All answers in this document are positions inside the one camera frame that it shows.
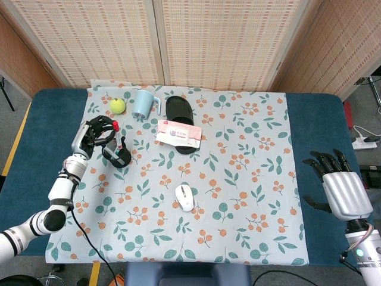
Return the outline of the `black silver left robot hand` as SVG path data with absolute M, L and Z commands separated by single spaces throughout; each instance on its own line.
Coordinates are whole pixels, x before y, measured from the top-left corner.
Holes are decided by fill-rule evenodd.
M 115 120 L 107 116 L 96 116 L 82 123 L 71 144 L 73 154 L 89 160 L 95 147 L 107 145 L 114 139 L 114 123 Z

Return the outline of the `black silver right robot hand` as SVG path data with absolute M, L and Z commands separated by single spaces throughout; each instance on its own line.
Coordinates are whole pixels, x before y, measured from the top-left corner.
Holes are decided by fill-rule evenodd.
M 368 218 L 373 207 L 358 173 L 353 172 L 344 154 L 334 155 L 311 151 L 313 158 L 302 162 L 311 166 L 322 183 L 327 203 L 319 203 L 311 196 L 303 198 L 312 208 L 333 214 L 343 222 Z

